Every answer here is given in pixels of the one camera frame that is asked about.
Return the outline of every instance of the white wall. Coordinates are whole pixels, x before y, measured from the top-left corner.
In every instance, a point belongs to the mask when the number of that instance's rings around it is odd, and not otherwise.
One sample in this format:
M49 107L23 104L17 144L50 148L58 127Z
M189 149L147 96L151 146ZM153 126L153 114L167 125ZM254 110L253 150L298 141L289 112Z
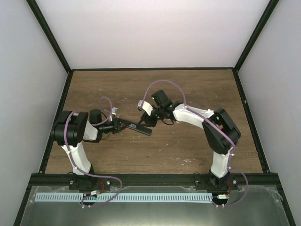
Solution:
M0 1L0 225L38 172L66 72L24 0Z
M270 169L301 225L301 1L280 1L239 75Z
M235 66L269 0L37 0L71 68Z

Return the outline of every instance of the brown wood surface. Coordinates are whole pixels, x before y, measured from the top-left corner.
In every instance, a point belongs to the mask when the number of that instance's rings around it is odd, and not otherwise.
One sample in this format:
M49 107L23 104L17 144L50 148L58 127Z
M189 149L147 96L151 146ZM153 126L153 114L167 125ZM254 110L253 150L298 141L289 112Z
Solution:
M118 108L120 118L138 122L142 113L137 103L147 87L159 79L177 83L193 107L224 108L242 134L232 168L262 172L231 70L74 72L64 110L99 109L99 98L107 96ZM165 82L154 85L146 100L152 102L151 94L159 89L173 101L182 100L180 91ZM84 148L96 173L207 173L213 158L204 131L184 122L173 126L158 122L150 137L125 129L98 144L84 143ZM46 173L69 171L71 164L65 151L54 143Z

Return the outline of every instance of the gray panel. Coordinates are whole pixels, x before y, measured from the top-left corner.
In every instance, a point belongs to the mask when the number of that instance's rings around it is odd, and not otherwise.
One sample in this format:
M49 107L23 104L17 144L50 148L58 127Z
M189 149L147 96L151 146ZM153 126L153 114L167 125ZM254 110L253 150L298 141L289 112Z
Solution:
M242 194L231 192L232 200L237 200ZM245 200L224 209L202 203L109 203L94 209L82 209L79 203L74 202L36 202L29 206L31 209L26 209L22 225L288 225L275 188L263 186L251 186Z

